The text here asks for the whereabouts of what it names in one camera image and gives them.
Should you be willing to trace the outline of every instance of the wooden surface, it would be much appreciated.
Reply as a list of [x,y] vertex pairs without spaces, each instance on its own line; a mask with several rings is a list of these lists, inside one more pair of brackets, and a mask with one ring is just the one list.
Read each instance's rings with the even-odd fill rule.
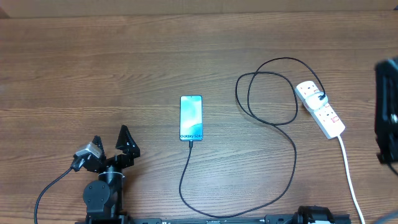
[[0,0],[0,6],[11,18],[391,11],[397,5],[397,0]]
[[[141,148],[125,170],[132,216],[203,217],[178,196],[188,156],[180,142],[179,99],[203,95],[204,133],[196,142],[183,194],[204,212],[227,215],[268,202],[285,188],[294,152],[280,133],[238,108],[234,85],[274,57],[297,57],[316,71],[343,133],[356,197],[365,219],[398,208],[398,178],[379,164],[374,140],[374,64],[398,53],[398,13],[265,13],[205,16],[0,20],[0,223],[32,223],[40,191],[68,169],[80,144],[103,139],[112,156],[122,124]],[[295,62],[264,70],[294,85],[315,80]],[[252,107],[269,121],[294,114],[281,78],[252,86]],[[249,79],[239,93],[244,101]],[[319,205],[358,216],[337,139],[327,140],[300,105],[282,129],[295,141],[297,170],[276,203],[246,214],[293,213]],[[82,192],[96,174],[71,173],[39,207],[40,223],[82,221]]]

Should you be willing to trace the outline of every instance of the phone screen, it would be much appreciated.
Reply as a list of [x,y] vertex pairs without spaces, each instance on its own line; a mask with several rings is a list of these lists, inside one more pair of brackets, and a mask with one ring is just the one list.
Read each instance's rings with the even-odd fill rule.
[[181,141],[201,141],[203,139],[202,108],[201,96],[181,96]]

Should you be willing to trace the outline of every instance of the power outlet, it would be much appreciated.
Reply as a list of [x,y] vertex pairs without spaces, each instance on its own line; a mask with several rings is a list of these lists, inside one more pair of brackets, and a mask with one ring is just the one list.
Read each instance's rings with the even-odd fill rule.
[[306,99],[309,96],[319,92],[313,81],[300,83],[297,85],[295,92],[328,139],[335,138],[344,131],[345,125],[329,103],[317,110],[311,110],[306,104]]

